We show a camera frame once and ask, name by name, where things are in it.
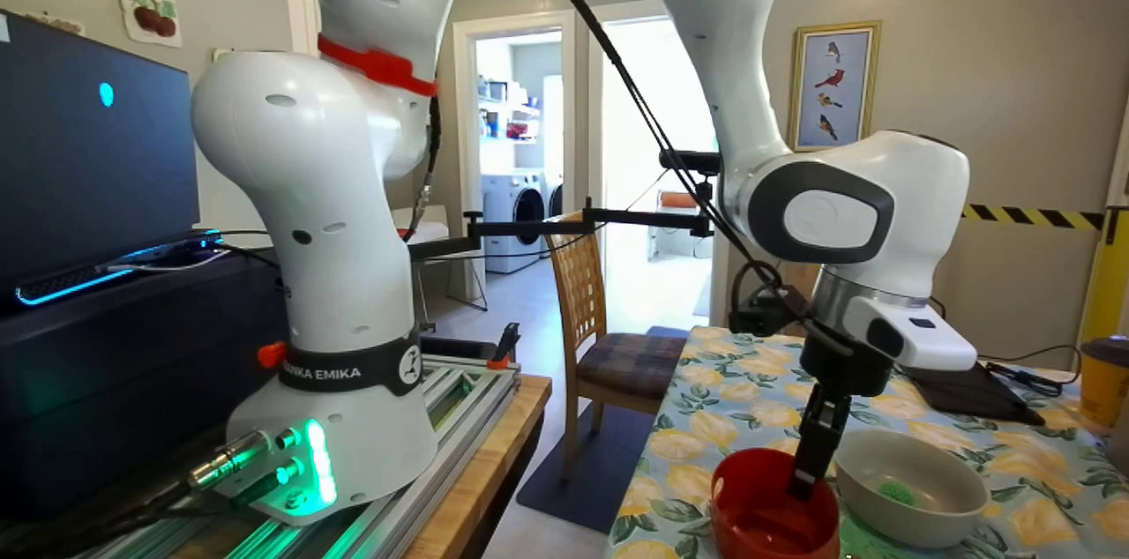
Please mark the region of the yellow cup with dark lid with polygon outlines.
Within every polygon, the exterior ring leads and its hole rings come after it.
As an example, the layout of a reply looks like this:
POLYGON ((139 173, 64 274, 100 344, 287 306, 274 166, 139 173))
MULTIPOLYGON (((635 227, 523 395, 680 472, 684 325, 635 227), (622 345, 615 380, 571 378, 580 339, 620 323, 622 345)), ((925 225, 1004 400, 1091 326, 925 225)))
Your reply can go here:
POLYGON ((1091 339, 1080 346, 1080 414, 1113 430, 1129 394, 1129 337, 1091 339))

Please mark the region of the laundry shelf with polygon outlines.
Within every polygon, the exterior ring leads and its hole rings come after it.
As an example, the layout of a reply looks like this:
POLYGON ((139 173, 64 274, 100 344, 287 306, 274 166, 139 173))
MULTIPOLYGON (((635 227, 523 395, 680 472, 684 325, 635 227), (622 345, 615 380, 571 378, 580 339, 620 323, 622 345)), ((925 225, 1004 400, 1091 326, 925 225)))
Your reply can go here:
POLYGON ((482 140, 535 145, 541 117, 539 98, 520 82, 476 77, 476 130, 482 140))

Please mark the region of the yellow post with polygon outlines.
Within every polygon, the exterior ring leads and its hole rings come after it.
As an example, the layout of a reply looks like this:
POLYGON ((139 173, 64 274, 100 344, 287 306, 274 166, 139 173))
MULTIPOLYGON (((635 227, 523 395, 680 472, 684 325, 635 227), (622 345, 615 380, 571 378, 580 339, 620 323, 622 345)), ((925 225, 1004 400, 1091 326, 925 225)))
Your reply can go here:
POLYGON ((1109 206, 1099 234, 1078 342, 1129 337, 1129 206, 1109 206))

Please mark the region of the black laptop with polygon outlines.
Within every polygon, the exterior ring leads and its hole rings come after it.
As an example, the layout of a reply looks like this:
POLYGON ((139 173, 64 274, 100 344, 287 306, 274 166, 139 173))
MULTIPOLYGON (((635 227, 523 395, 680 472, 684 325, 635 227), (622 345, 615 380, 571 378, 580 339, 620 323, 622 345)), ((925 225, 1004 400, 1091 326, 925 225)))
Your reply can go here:
POLYGON ((191 94, 173 65, 0 9, 0 311, 194 230, 191 94))

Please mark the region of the wooden chair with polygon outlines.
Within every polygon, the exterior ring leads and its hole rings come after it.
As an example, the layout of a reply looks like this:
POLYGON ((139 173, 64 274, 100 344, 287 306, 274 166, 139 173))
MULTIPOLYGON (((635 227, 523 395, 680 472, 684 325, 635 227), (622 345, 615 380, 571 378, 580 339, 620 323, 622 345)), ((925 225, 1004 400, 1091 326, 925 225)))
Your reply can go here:
POLYGON ((609 331, 609 302, 594 234, 546 233, 564 348, 561 478, 572 475, 579 447, 579 402, 590 402, 590 433, 605 407, 657 414, 686 339, 609 331))

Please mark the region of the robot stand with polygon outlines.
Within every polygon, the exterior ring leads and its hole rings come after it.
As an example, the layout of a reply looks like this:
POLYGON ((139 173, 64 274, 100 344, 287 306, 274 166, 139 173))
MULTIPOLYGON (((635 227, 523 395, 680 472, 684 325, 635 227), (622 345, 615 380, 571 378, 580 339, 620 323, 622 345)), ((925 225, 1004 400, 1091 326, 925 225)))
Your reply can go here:
POLYGON ((0 559, 476 559, 536 446, 551 384, 516 363, 492 370, 450 355, 428 355, 425 373, 439 449, 399 492, 288 524, 183 487, 209 437, 56 518, 0 518, 0 559))

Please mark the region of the floral tablecloth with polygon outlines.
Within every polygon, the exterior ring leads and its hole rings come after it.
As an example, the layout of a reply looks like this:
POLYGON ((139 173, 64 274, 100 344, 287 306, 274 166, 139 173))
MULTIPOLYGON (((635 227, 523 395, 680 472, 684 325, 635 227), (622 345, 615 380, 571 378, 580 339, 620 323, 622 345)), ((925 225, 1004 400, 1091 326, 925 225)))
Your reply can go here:
MULTIPOLYGON (((716 559, 709 484, 744 448, 793 453, 813 379, 798 338, 691 331, 632 483, 609 532, 606 559, 716 559)), ((855 399, 848 427, 884 428, 948 451, 991 492, 983 525, 954 548, 907 548, 846 515, 843 554, 860 559, 1129 559, 1129 479, 1080 422, 1069 373, 1057 398, 1013 390, 1041 426, 943 414, 895 374, 879 398, 855 399)))

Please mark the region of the white small table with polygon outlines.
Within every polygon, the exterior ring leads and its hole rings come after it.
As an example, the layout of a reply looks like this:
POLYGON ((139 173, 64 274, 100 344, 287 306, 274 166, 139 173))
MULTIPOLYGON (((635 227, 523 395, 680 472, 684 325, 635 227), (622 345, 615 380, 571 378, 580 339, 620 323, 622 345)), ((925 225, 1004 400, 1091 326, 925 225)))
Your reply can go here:
MULTIPOLYGON (((415 225, 415 233, 408 242, 410 244, 426 244, 426 242, 439 242, 449 237, 452 237, 452 233, 446 208, 444 206, 426 206, 423 215, 415 225)), ((431 321, 431 316, 426 302, 423 271, 425 267, 434 265, 446 267, 444 296, 449 302, 458 302, 460 305, 471 307, 471 309, 489 309, 482 262, 476 257, 475 252, 456 252, 431 260, 413 261, 412 276, 419 302, 418 315, 426 323, 431 321)))

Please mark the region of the black tablet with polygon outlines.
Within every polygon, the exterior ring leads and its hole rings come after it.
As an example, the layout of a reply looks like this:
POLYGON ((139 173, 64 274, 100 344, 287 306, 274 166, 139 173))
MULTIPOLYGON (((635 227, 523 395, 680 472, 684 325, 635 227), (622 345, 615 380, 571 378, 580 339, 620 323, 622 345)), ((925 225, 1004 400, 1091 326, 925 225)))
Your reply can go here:
POLYGON ((921 368, 901 370, 931 409, 996 421, 1043 427, 1045 419, 984 366, 963 372, 921 368))

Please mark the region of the washing machine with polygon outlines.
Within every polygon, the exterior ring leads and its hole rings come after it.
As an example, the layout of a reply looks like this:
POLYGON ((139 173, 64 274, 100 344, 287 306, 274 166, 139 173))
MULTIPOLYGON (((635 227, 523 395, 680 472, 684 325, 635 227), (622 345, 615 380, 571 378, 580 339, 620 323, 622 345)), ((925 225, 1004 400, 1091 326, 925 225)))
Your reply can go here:
MULTIPOLYGON (((482 175, 482 206, 485 220, 493 224, 519 224, 545 219, 545 202, 541 193, 542 172, 520 168, 504 174, 482 175)), ((540 260, 542 238, 539 234, 488 236, 483 239, 485 271, 511 274, 540 260)))

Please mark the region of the framed bird picture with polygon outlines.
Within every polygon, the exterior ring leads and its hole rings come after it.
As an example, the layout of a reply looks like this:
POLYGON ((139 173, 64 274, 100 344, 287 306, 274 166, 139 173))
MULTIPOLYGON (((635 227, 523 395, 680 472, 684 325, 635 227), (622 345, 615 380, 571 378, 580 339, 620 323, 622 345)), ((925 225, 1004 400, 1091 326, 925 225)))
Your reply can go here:
POLYGON ((794 35, 787 141, 819 152, 870 136, 882 21, 799 27, 794 35))

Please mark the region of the blue floor mat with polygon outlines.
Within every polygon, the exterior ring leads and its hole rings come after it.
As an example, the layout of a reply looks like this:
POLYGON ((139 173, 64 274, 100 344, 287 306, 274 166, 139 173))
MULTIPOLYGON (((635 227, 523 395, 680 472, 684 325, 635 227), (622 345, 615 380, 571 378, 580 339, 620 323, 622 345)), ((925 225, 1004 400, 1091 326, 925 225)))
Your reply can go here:
MULTIPOLYGON (((653 326, 646 333, 689 338, 688 330, 653 326)), ((533 471, 516 503, 530 510, 544 512, 553 518, 609 533, 618 517, 618 507, 636 473, 656 414, 644 414, 621 407, 605 407, 603 426, 590 433, 590 407, 578 418, 578 451, 572 475, 561 478, 561 439, 533 471)))

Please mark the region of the black computer case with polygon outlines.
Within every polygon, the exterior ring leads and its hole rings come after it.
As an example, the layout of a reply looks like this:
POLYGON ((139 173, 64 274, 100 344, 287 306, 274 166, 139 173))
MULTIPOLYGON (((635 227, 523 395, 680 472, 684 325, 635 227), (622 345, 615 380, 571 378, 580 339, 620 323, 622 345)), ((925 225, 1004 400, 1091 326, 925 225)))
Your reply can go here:
POLYGON ((240 255, 0 313, 0 519, 53 518, 221 428, 287 337, 278 271, 240 255))

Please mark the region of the cherry wall plaque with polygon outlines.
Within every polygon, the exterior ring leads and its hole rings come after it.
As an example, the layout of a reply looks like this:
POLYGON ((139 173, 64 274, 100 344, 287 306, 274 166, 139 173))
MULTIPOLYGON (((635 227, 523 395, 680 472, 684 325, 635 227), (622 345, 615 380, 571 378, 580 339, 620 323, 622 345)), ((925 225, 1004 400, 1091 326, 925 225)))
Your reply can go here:
POLYGON ((119 0, 128 37, 135 43, 181 49, 183 21, 176 0, 119 0))

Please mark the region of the grey bowl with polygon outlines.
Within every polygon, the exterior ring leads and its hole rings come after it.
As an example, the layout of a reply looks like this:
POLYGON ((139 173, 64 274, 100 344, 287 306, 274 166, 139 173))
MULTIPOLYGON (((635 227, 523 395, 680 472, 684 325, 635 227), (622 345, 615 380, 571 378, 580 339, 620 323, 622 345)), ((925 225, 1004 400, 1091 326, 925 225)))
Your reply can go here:
POLYGON ((835 487, 854 518, 902 545, 942 550, 975 531, 991 492, 962 458, 901 433, 868 428, 842 436, 834 454, 835 487), (878 492, 883 481, 907 483, 916 506, 878 492))

